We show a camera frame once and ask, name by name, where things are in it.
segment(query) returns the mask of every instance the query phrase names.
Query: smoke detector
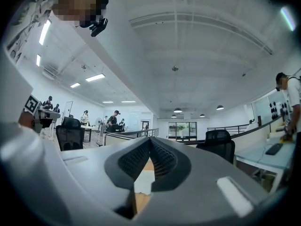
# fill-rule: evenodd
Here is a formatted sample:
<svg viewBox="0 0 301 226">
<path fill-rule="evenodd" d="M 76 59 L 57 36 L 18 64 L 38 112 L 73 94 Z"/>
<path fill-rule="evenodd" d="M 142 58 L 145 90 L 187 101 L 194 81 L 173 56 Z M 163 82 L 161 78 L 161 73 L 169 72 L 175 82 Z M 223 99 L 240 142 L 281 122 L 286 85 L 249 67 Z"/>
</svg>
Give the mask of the smoke detector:
<svg viewBox="0 0 301 226">
<path fill-rule="evenodd" d="M 172 70 L 173 70 L 173 71 L 178 71 L 178 70 L 179 70 L 179 67 L 178 67 L 178 66 L 174 66 L 174 67 L 172 68 Z"/>
</svg>

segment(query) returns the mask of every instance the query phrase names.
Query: black office chair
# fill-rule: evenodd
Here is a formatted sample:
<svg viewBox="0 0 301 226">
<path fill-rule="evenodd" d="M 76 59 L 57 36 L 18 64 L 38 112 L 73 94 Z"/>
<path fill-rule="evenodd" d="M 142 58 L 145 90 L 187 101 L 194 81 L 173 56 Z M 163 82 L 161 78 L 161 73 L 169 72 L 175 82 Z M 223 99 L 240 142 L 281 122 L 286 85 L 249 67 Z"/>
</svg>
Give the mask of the black office chair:
<svg viewBox="0 0 301 226">
<path fill-rule="evenodd" d="M 226 130 L 207 131 L 204 144 L 197 148 L 217 154 L 233 164 L 235 143 Z"/>
<path fill-rule="evenodd" d="M 62 125 L 56 127 L 56 136 L 61 151 L 83 149 L 84 133 L 77 119 L 64 117 Z"/>
</svg>

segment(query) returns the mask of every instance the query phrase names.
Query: yellow object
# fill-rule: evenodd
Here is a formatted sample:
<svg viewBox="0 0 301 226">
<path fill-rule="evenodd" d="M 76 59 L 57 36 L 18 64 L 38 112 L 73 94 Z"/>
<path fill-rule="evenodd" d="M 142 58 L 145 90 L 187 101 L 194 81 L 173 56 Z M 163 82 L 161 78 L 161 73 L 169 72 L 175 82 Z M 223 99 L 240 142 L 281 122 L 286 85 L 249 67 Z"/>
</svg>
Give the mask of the yellow object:
<svg viewBox="0 0 301 226">
<path fill-rule="evenodd" d="M 279 143 L 292 142 L 292 141 L 293 141 L 293 136 L 284 135 L 283 137 L 280 138 Z"/>
</svg>

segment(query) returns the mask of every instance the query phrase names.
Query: white desk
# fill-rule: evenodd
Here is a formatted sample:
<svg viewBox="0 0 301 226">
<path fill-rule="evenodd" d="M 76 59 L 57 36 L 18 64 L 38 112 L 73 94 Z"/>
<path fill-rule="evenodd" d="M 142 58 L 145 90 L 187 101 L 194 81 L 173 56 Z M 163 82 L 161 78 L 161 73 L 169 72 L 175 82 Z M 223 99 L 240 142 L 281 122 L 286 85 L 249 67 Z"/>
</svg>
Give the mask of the white desk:
<svg viewBox="0 0 301 226">
<path fill-rule="evenodd" d="M 287 170 L 292 161 L 295 142 L 284 143 L 276 155 L 266 155 L 266 151 L 279 143 L 280 138 L 271 138 L 269 141 L 258 142 L 244 150 L 235 153 L 235 159 L 251 166 L 277 173 L 270 193 L 277 190 L 283 173 Z"/>
<path fill-rule="evenodd" d="M 85 129 L 85 130 L 89 130 L 90 131 L 90 135 L 89 135 L 89 142 L 91 141 L 91 133 L 93 130 L 97 130 L 96 127 L 92 127 L 92 126 L 80 126 L 81 128 Z"/>
</svg>

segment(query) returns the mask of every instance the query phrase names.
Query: window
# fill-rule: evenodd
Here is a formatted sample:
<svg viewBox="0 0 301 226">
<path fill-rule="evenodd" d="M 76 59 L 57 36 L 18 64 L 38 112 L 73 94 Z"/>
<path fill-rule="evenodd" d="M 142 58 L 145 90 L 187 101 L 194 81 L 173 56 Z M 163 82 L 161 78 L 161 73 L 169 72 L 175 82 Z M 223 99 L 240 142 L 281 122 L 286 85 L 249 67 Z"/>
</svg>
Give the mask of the window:
<svg viewBox="0 0 301 226">
<path fill-rule="evenodd" d="M 170 122 L 168 125 L 168 139 L 172 141 L 197 140 L 197 123 Z"/>
</svg>

